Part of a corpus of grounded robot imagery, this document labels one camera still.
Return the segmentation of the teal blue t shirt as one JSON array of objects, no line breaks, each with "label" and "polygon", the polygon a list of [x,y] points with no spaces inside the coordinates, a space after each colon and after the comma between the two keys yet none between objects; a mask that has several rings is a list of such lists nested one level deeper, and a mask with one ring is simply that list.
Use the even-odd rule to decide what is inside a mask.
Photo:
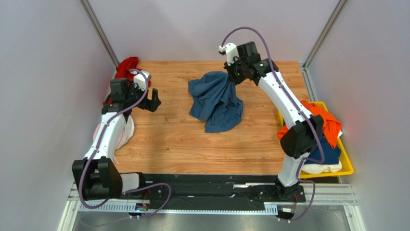
[{"label": "teal blue t shirt", "polygon": [[193,99],[189,114],[205,122],[205,133],[226,132],[240,124],[243,101],[227,73],[211,71],[188,81],[188,93]]}]

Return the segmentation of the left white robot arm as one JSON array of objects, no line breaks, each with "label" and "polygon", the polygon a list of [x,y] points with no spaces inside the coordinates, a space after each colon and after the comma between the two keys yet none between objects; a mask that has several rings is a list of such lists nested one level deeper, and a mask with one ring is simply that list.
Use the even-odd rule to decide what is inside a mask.
[{"label": "left white robot arm", "polygon": [[114,164],[115,150],[133,136],[132,109],[138,107],[155,112],[161,101],[157,89],[148,99],[150,75],[142,73],[133,80],[111,80],[111,92],[103,108],[93,144],[81,160],[72,164],[72,172],[80,197],[84,201],[117,199],[121,194],[137,189],[138,173],[121,174]]}]

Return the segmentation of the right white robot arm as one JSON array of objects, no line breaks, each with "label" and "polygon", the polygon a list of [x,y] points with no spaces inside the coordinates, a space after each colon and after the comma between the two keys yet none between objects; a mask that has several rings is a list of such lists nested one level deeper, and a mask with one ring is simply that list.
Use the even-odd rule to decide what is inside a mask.
[{"label": "right white robot arm", "polygon": [[301,167],[310,152],[320,143],[324,120],[313,115],[285,83],[277,65],[270,58],[261,59],[253,41],[218,48],[226,56],[224,68],[229,80],[238,85],[246,79],[253,81],[275,104],[281,113],[287,132],[280,139],[285,153],[282,168],[275,181],[275,195],[281,199],[292,196],[299,185]]}]

